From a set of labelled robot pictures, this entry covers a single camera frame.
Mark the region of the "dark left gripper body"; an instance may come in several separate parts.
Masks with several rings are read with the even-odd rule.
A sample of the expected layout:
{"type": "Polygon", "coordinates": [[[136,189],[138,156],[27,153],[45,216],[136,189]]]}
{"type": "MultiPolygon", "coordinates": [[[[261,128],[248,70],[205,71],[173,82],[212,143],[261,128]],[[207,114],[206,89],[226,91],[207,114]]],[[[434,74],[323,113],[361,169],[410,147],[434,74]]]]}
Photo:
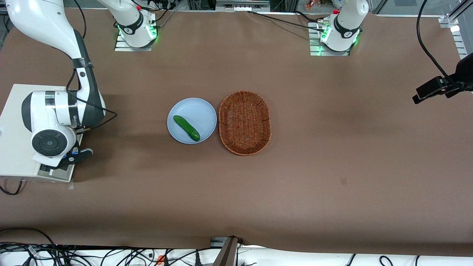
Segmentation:
{"type": "Polygon", "coordinates": [[[456,65],[454,82],[463,87],[465,91],[473,89],[473,53],[461,59],[456,65]]]}

